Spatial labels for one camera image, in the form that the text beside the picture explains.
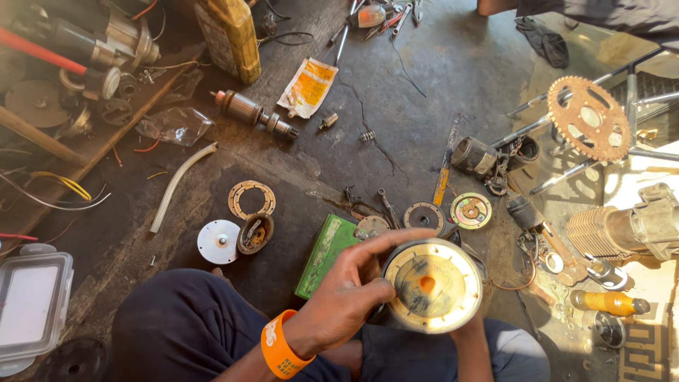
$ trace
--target transparent container lid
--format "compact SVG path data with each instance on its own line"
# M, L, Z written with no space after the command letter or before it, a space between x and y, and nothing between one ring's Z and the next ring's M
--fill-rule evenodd
M49 248L55 253L31 255ZM66 323L73 258L49 245L27 245L21 254L0 263L2 364L49 352Z

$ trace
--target orange wristband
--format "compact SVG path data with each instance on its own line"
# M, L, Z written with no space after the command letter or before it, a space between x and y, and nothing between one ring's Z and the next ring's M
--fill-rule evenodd
M308 361L300 360L288 346L283 335L283 324L297 311L288 309L271 320L261 331L261 350L269 369L280 379L290 379L304 366L316 358Z

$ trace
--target metal frame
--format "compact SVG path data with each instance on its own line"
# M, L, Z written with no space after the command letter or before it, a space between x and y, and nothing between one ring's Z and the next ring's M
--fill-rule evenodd
M640 58L637 58L636 60L631 61L625 66L619 67L618 69L615 69L614 71L603 75L602 77L597 78L593 82L595 84L601 84L602 82L609 80L612 78L614 75L620 74L624 71L627 71L627 104L625 111L627 112L627 119L629 120L629 127L630 127L630 132L631 132L631 143L630 143L630 149L627 152L628 155L636 155L636 156L646 156L649 158L656 158L656 159L664 159L664 160L673 160L675 162L679 162L679 155L677 154L670 154L670 153L665 153L665 152L653 152L653 151L648 151L648 150L643 150L641 148L636 147L637 143L637 138L636 138L636 107L639 105L648 105L651 103L660 103L660 102L666 102L672 99L679 99L679 92L673 92L669 94L663 94L660 96L655 96L655 97L649 97L646 99L638 99L637 95L637 75L636 75L636 66L639 65L640 63L643 63L644 61L649 60L650 58L656 57L658 54L664 52L663 48L657 48L656 50L653 50L652 52L646 53L644 56L641 56ZM569 90L565 90L563 93L563 98L564 100L568 100L570 97L572 97L572 93ZM516 109L510 111L507 113L507 116L512 118L516 116L518 113L522 112L523 110L526 110L527 108L533 106L534 103L544 101L547 99L547 93L542 94L538 97L535 97L531 99L530 101L520 105ZM551 119L549 116L545 115L542 118L538 119L535 122L529 123L525 125L524 127L512 132L511 134L508 134L507 136L503 137L502 139L499 139L491 145L493 148L498 148L500 146L506 145L512 141L514 141L516 138L523 137L524 135L527 135L528 133L531 133L532 131L535 131L543 126L546 126L551 123ZM552 150L550 152L551 155L557 155L559 153L562 153L568 149L572 148L572 145L570 143L564 143L560 147L557 147L556 149ZM558 177L553 177L547 181L545 181L542 184L537 185L535 188L533 188L530 191L530 196L537 195L541 192L544 192L545 190L548 190L549 188L554 187L556 184L567 180L570 177L574 177L575 175L578 175L579 173L582 173L584 170L587 170L590 167L593 167L600 162L588 158L584 162L578 163L575 166L571 167L570 169L566 170L563 175L560 175Z

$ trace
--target green box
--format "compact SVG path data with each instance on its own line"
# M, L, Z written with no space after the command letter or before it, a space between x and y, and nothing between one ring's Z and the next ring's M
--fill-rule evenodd
M344 248L360 241L354 237L355 229L356 224L347 222L339 216L328 215L297 284L296 295L307 300L311 297L330 267L335 264L337 255Z

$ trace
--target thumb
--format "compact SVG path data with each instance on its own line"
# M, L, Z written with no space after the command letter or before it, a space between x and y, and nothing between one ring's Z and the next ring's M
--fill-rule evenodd
M367 312L377 304L391 301L396 297L396 290L387 279L378 277L356 289L355 306Z

